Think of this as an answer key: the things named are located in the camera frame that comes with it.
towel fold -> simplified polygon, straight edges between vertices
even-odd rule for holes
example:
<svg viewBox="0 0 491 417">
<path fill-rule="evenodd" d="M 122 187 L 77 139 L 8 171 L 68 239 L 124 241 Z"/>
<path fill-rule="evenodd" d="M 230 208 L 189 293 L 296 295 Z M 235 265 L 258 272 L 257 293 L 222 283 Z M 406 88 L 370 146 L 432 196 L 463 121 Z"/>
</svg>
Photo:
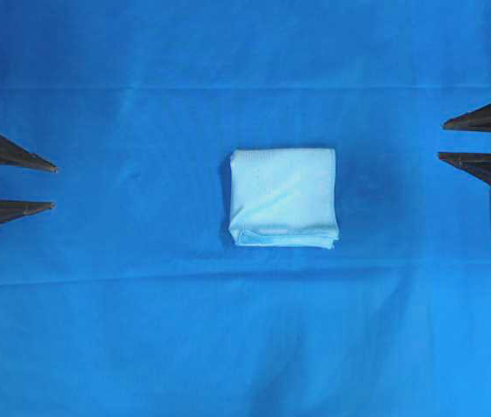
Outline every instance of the towel fold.
<svg viewBox="0 0 491 417">
<path fill-rule="evenodd" d="M 230 165 L 236 245 L 334 247 L 333 149 L 237 150 Z"/>
</svg>

blue backdrop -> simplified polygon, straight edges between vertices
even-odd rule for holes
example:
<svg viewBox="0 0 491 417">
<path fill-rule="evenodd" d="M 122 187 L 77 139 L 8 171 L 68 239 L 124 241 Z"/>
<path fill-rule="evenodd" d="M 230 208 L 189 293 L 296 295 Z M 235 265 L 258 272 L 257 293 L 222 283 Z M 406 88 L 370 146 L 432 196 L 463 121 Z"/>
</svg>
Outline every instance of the blue backdrop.
<svg viewBox="0 0 491 417">
<path fill-rule="evenodd" d="M 0 0 L 0 416 L 491 415 L 491 0 Z M 229 154 L 325 146 L 336 249 L 236 248 Z"/>
</svg>

